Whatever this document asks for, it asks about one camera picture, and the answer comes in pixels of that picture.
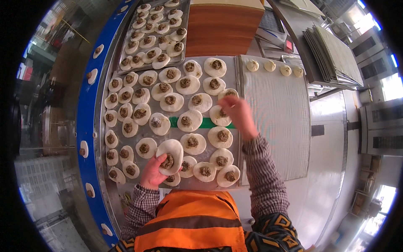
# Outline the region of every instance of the wooden board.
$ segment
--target wooden board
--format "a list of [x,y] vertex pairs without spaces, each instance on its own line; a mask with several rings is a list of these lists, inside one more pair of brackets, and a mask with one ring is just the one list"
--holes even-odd
[[191,5],[186,57],[246,54],[263,13],[229,4]]

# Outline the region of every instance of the stack of trays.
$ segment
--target stack of trays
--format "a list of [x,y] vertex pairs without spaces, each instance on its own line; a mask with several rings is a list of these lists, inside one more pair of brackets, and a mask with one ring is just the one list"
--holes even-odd
[[303,31],[326,82],[347,87],[363,87],[358,66],[350,48],[320,26]]

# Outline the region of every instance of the person's right hand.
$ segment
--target person's right hand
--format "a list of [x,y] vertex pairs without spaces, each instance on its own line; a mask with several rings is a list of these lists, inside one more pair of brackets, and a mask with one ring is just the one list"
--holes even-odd
[[259,135],[253,122],[251,109],[244,99],[225,96],[218,100],[218,104],[229,115],[232,123],[241,133],[243,140],[249,141]]

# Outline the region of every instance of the person's left hand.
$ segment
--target person's left hand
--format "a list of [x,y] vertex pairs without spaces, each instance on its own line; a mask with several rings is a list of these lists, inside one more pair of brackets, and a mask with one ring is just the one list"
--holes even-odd
[[162,154],[159,157],[155,157],[155,155],[148,161],[146,166],[144,167],[143,174],[141,175],[140,185],[149,188],[158,190],[158,186],[168,178],[168,176],[163,175],[159,172],[158,168],[166,159],[166,154]]

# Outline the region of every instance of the checkered sleeve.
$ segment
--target checkered sleeve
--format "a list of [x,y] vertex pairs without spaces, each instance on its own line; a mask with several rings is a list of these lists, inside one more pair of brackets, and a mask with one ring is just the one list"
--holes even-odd
[[251,212],[255,220],[262,215],[282,212],[287,215],[287,190],[270,155],[267,140],[260,134],[245,141],[242,151],[246,159],[246,174],[250,184]]
[[148,189],[137,184],[134,187],[132,201],[125,217],[121,239],[135,238],[139,228],[155,218],[155,209],[160,200],[160,191]]

